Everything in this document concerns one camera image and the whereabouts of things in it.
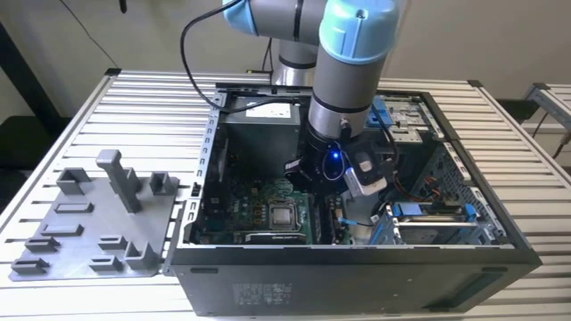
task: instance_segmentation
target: slotted metal table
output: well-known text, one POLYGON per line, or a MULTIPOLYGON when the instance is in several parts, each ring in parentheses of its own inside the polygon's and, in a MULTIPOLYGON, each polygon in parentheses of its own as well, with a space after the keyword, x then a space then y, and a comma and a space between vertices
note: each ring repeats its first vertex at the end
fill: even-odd
MULTIPOLYGON (((207 95, 216 82, 268 83, 267 75, 256 74, 198 74, 196 80, 207 95)), ((379 88, 431 93, 545 265, 466 314, 306 319, 571 320, 571 178, 486 89, 466 81, 401 79, 383 79, 379 88)), ((170 171, 180 178, 175 217, 190 195, 207 115, 184 74, 123 71, 104 77, 0 215, 0 316, 58 321, 198 318, 176 278, 12 282, 8 274, 58 195, 59 172, 84 167, 91 176, 104 175, 95 164, 103 148, 120 149, 123 165, 140 177, 170 171)))

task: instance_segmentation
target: grey pin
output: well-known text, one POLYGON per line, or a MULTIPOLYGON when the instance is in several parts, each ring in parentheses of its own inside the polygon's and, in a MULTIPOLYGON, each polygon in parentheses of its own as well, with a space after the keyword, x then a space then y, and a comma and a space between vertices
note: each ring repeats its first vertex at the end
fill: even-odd
POLYGON ((98 156, 98 167, 110 176, 111 185, 126 206, 127 212, 136 213, 142 210, 142 203, 136 198, 136 188, 130 182, 126 170, 120 164, 122 153, 116 149, 104 149, 98 156))

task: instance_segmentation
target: grey plastic holder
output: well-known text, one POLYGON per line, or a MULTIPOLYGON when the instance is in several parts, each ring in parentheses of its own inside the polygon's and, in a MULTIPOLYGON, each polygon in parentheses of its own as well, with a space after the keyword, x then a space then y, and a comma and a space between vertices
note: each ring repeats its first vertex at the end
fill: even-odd
POLYGON ((119 150, 98 158, 110 178, 64 169, 62 189, 27 250, 12 263, 14 281, 154 276, 179 179, 166 172, 138 178, 120 166, 119 150))

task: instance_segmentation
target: power cable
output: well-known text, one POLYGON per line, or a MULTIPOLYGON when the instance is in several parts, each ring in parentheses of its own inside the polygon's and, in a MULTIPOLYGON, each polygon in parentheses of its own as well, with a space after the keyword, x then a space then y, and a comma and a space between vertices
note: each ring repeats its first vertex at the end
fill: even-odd
POLYGON ((75 15, 75 13, 74 13, 72 9, 70 8, 70 6, 67 5, 67 3, 66 3, 63 0, 60 0, 60 2, 62 2, 62 4, 63 4, 63 6, 68 9, 68 11, 70 11, 71 15, 74 16, 74 18, 76 19, 78 23, 80 24, 80 26, 82 26, 82 28, 83 28, 83 31, 84 31, 84 32, 86 32, 86 34, 88 35, 88 37, 90 37, 91 41, 95 43, 95 45, 96 45, 96 46, 99 47, 99 49, 103 51, 103 53, 106 54, 106 56, 107 56, 107 57, 108 57, 108 59, 111 60, 111 63, 114 64, 114 66, 115 66, 116 68, 119 68, 119 65, 118 65, 118 63, 115 62, 114 58, 111 58, 111 56, 110 56, 110 54, 107 53, 106 49, 102 47, 102 45, 98 43, 98 41, 96 41, 96 40, 94 39, 94 37, 91 36, 88 29, 87 29, 87 28, 86 28, 86 26, 83 25, 83 23, 82 23, 80 19, 79 19, 79 18, 78 18, 78 16, 75 15))

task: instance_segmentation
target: white sticker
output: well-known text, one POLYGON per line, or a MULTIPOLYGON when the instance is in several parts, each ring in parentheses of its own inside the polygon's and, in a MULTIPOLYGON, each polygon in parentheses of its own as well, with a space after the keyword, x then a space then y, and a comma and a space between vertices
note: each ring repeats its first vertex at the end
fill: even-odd
POLYGON ((267 104, 260 107, 247 110, 247 117, 263 117, 263 118, 291 118, 292 113, 290 110, 290 104, 267 104))

